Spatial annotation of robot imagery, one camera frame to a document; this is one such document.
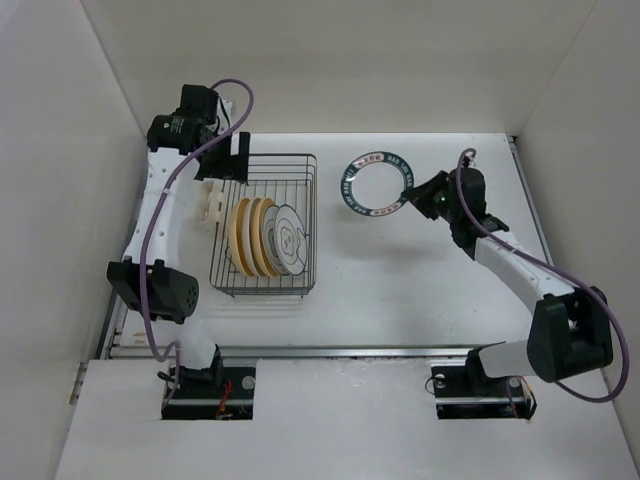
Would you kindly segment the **white plate green rim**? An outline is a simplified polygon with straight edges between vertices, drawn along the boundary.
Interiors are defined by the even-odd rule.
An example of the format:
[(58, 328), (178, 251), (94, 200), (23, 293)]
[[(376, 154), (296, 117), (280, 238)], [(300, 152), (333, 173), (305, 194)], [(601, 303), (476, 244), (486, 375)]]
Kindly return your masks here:
[(348, 164), (340, 181), (347, 207), (359, 215), (381, 217), (398, 211), (406, 202), (402, 193), (414, 186), (409, 163), (395, 153), (365, 153)]

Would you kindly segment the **yellow bear plate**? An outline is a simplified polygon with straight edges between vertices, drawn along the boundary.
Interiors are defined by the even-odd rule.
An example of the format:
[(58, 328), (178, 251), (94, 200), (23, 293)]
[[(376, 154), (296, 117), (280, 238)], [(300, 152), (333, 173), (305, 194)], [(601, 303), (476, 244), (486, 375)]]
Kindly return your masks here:
[(242, 246), (243, 215), (248, 203), (249, 199), (244, 197), (233, 206), (229, 222), (228, 246), (234, 266), (241, 274), (251, 277), (253, 273), (246, 262)]

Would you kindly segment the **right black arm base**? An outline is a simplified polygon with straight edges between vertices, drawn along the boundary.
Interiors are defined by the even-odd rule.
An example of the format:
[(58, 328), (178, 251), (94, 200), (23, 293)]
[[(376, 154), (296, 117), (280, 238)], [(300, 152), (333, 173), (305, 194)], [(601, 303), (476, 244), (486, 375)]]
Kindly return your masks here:
[(463, 363), (435, 363), (425, 389), (435, 397), (439, 420), (530, 421), (538, 402), (523, 377), (488, 377), (472, 350)]

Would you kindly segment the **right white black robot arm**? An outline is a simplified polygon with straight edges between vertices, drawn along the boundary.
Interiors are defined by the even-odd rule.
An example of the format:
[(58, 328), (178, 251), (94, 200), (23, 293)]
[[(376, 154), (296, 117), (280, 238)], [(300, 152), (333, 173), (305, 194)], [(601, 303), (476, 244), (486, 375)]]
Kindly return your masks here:
[(554, 383), (609, 365), (613, 344), (603, 296), (526, 260), (509, 227), (488, 213), (485, 191), (482, 173), (464, 168), (441, 171), (402, 194), (425, 217), (446, 221), (455, 245), (498, 277), (532, 315), (526, 339), (469, 353), (465, 386), (484, 394), (500, 378), (535, 375)]

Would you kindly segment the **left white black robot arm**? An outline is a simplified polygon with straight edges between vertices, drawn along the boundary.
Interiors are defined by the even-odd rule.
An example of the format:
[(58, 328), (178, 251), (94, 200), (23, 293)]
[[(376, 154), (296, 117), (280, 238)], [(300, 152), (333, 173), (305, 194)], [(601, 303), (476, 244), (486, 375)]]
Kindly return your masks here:
[(180, 235), (207, 181), (247, 182), (249, 133), (240, 133), (238, 151), (231, 151), (240, 125), (215, 87), (183, 85), (176, 110), (156, 116), (147, 131), (146, 183), (135, 229), (122, 260), (107, 267), (114, 291), (141, 315), (153, 356), (160, 362), (176, 357), (164, 380), (174, 387), (189, 383), (205, 397), (223, 387), (222, 359), (192, 317), (199, 283), (179, 265)]

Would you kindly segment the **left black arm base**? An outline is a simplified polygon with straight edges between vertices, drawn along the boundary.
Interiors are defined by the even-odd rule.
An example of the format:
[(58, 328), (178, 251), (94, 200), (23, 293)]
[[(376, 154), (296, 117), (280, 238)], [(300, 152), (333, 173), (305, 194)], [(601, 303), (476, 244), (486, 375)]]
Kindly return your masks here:
[(163, 420), (252, 420), (256, 368), (254, 366), (224, 367), (220, 380), (213, 382), (189, 379), (180, 373), (180, 384), (170, 397), (174, 367), (169, 373), (159, 373), (167, 380), (161, 407)]

